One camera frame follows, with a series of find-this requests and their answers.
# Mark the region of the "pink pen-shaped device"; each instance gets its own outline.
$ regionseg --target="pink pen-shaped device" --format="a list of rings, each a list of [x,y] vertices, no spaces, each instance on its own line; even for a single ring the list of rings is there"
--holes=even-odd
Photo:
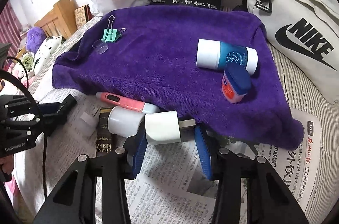
[[[139,111],[145,114],[152,114],[152,113],[158,113],[160,112],[159,107],[149,104],[140,102],[138,100],[125,98],[122,96],[119,96],[117,94],[112,93],[102,93],[98,92],[96,94],[96,97],[100,100],[102,100],[105,103],[119,105],[123,108]]]

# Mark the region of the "black carabiner clip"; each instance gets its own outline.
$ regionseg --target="black carabiner clip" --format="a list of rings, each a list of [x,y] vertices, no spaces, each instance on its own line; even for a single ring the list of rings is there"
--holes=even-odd
[[[272,0],[259,0],[255,3],[255,7],[270,14],[272,13]]]

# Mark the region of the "purple fluffy pillow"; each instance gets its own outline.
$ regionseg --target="purple fluffy pillow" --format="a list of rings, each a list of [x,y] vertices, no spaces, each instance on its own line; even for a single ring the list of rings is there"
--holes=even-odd
[[[29,29],[27,32],[26,50],[36,54],[45,39],[46,34],[40,27]]]

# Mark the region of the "curtain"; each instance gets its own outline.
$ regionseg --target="curtain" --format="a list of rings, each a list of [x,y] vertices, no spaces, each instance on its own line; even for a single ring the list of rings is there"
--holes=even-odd
[[[15,57],[20,46],[21,24],[8,2],[0,14],[0,43],[11,43],[8,56]]]

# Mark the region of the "person's hand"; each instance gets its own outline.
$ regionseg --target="person's hand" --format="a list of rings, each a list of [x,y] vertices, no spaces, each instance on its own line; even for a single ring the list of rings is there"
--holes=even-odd
[[[0,158],[0,165],[4,173],[10,174],[14,170],[13,155]]]

